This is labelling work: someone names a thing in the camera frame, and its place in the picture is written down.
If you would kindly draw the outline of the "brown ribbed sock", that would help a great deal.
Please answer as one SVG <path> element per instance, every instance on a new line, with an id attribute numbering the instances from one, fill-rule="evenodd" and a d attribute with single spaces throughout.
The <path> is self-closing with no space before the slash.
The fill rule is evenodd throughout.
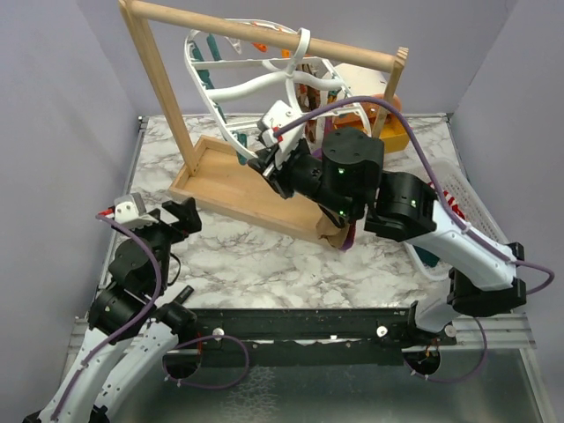
<path id="1" fill-rule="evenodd" d="M 315 230 L 320 240 L 327 241 L 331 247 L 339 250 L 345 239 L 348 225 L 345 224 L 342 228 L 338 228 L 327 215 L 322 214 L 316 223 Z"/>

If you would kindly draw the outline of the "white oval clip hanger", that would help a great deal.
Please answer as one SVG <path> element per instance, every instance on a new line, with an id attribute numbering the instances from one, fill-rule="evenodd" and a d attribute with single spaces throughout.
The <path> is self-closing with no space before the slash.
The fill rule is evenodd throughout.
<path id="1" fill-rule="evenodd" d="M 277 26 L 265 20 L 234 19 L 233 22 L 257 26 L 262 29 L 277 30 L 291 35 L 299 35 L 301 38 L 301 45 L 296 52 L 287 50 L 281 57 L 224 60 L 220 56 L 214 35 L 210 33 L 206 37 L 206 42 L 211 52 L 211 61 L 204 60 L 196 44 L 196 37 L 199 34 L 197 30 L 192 29 L 184 40 L 185 67 L 208 111 L 218 124 L 221 136 L 235 150 L 239 163 L 244 166 L 247 164 L 248 159 L 255 158 L 256 156 L 256 153 L 248 148 L 247 132 L 256 128 L 257 122 L 229 122 L 221 108 L 223 103 L 240 100 L 271 86 L 281 85 L 286 90 L 286 98 L 283 101 L 291 108 L 301 112 L 301 115 L 305 115 L 306 113 L 301 111 L 295 93 L 295 86 L 298 84 L 310 85 L 318 89 L 320 93 L 326 92 L 328 95 L 326 102 L 328 104 L 331 104 L 337 98 L 341 100 L 351 98 L 353 92 L 341 73 L 338 72 L 328 59 L 311 56 L 306 53 L 305 43 L 310 40 L 310 32 L 308 30 L 300 29 L 294 31 L 286 26 Z M 315 77 L 297 70 L 297 67 L 304 63 L 315 66 Z M 213 90 L 206 90 L 197 75 L 197 70 L 208 70 L 210 72 L 213 69 L 235 70 L 238 68 L 262 68 L 265 70 L 265 73 L 238 85 L 224 88 L 215 87 Z"/>

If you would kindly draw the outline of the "maroon striped sock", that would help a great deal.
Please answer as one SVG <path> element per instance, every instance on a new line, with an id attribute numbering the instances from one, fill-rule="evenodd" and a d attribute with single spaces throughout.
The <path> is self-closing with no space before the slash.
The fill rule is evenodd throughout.
<path id="1" fill-rule="evenodd" d="M 327 115 L 324 117 L 323 136 L 326 137 L 334 130 L 334 116 Z"/>
<path id="2" fill-rule="evenodd" d="M 350 249 L 354 244 L 355 236 L 356 236 L 356 221 L 348 225 L 345 239 L 343 240 L 343 243 L 339 248 L 339 250 L 347 251 L 348 249 Z"/>

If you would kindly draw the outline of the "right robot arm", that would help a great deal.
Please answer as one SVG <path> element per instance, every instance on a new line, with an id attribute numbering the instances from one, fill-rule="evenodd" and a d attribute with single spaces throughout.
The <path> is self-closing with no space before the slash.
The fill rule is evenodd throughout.
<path id="1" fill-rule="evenodd" d="M 516 275 L 522 246 L 461 228 L 456 214 L 419 177 L 383 170 L 382 140 L 354 128 L 334 130 L 323 140 L 320 157 L 300 140 L 276 167 L 279 151 L 264 148 L 248 165 L 281 197 L 299 193 L 338 227 L 363 219 L 366 231 L 420 247 L 450 264 L 448 284 L 410 306 L 404 345 L 424 345 L 460 315 L 489 317 L 525 304 L 526 284 Z"/>

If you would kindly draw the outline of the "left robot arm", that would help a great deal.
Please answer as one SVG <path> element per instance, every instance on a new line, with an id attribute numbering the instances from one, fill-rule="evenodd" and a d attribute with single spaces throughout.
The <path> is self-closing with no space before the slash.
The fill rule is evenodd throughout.
<path id="1" fill-rule="evenodd" d="M 161 307 L 156 301 L 167 290 L 172 246 L 201 231 L 202 221 L 192 197 L 161 208 L 174 216 L 173 223 L 161 219 L 160 209 L 147 210 L 138 193 L 97 214 L 126 239 L 108 266 L 109 285 L 89 309 L 69 372 L 27 422 L 109 422 L 155 362 L 194 339 L 196 315 L 182 305 L 190 290 Z"/>

